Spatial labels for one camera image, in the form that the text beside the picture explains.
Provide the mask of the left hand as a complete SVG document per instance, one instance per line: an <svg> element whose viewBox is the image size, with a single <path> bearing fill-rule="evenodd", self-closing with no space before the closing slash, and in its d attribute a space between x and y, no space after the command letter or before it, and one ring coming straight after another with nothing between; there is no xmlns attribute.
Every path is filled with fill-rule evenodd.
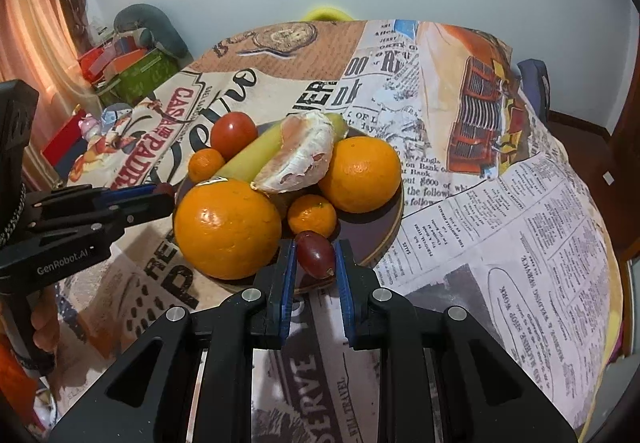
<svg viewBox="0 0 640 443"><path fill-rule="evenodd" d="M34 344L44 352L54 353L60 340L60 325L52 287L43 289L32 309L32 327L35 330Z"/></svg>

